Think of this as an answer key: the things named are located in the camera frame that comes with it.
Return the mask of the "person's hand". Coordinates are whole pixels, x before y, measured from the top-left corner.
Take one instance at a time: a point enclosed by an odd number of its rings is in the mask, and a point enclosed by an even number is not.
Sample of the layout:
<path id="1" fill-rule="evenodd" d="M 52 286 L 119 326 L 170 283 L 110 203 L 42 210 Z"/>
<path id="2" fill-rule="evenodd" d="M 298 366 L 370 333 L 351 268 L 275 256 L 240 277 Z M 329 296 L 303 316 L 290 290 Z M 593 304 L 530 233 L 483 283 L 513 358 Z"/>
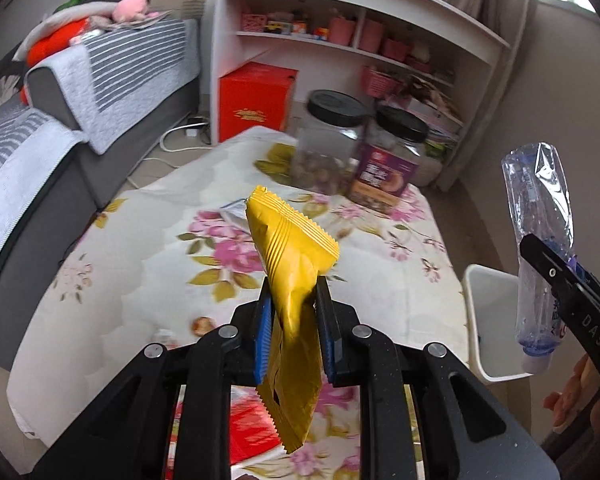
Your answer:
<path id="1" fill-rule="evenodd" d="M 598 390 L 600 373 L 589 356 L 582 356 L 562 391 L 551 392 L 543 401 L 543 408 L 553 414 L 554 433 L 561 434 L 584 411 Z"/>

